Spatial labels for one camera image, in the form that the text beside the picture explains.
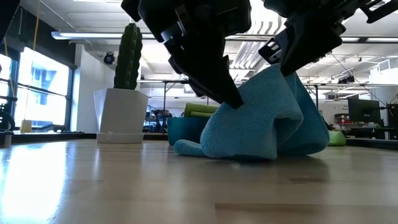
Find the white pot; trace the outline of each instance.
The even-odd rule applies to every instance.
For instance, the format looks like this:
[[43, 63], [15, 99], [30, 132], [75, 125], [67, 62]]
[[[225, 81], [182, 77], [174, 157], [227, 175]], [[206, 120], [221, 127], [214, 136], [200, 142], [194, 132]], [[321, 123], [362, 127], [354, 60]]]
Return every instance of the white pot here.
[[148, 96], [135, 90], [108, 88], [94, 92], [98, 143], [141, 143]]

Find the window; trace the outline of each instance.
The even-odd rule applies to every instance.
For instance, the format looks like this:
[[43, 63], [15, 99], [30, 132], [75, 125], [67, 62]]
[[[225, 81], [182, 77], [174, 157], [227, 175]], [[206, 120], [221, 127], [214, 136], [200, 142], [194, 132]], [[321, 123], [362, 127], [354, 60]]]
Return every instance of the window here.
[[68, 91], [69, 68], [40, 53], [25, 48], [21, 53], [18, 83], [61, 95]]
[[32, 120], [32, 127], [65, 124], [70, 69], [29, 48], [19, 65], [16, 126]]
[[[4, 55], [0, 55], [1, 72], [0, 78], [8, 80], [10, 78], [11, 70], [11, 58]], [[0, 80], [0, 96], [7, 96], [8, 94], [8, 83], [4, 80]], [[0, 99], [0, 103], [7, 103], [6, 100]]]

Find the teal bin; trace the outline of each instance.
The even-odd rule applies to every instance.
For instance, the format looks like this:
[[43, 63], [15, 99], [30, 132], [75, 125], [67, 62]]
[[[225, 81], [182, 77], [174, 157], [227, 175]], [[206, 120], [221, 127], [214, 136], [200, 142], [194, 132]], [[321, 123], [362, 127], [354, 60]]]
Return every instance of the teal bin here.
[[168, 118], [169, 144], [184, 139], [200, 143], [200, 135], [209, 118]]

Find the blue towel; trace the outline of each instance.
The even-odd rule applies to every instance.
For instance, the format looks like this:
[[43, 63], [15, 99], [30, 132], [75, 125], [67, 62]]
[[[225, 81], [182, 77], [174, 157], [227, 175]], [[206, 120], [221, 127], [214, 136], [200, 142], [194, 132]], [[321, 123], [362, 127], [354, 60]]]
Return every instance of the blue towel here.
[[328, 130], [296, 73], [283, 77], [280, 65], [258, 73], [238, 88], [244, 105], [223, 103], [207, 122], [200, 144], [179, 140], [183, 156], [276, 159], [308, 155], [329, 143]]

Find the fluorescent light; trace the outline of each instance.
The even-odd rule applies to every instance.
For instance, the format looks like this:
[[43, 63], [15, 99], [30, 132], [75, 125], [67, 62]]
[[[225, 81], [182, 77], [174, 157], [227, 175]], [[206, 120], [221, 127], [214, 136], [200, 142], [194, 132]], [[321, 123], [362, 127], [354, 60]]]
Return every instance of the fluorescent light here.
[[175, 99], [182, 99], [182, 100], [204, 100], [206, 98], [201, 97], [175, 97]]
[[371, 37], [366, 40], [367, 42], [398, 42], [396, 37]]
[[74, 0], [75, 2], [122, 3], [123, 0]]
[[162, 80], [137, 80], [138, 83], [162, 83]]
[[[164, 96], [150, 96], [151, 99], [164, 99]], [[166, 96], [166, 99], [170, 100], [205, 100], [206, 98], [201, 97], [178, 97], [178, 96]]]
[[316, 65], [316, 63], [309, 63], [309, 64], [306, 64], [303, 68], [308, 70], [308, 69], [310, 69], [312, 67], [315, 67], [315, 65]]
[[[92, 40], [92, 39], [121, 39], [123, 33], [106, 32], [51, 32], [56, 40]], [[144, 40], [155, 39], [152, 34], [142, 34]]]
[[342, 37], [341, 39], [344, 42], [357, 42], [359, 40], [358, 37]]

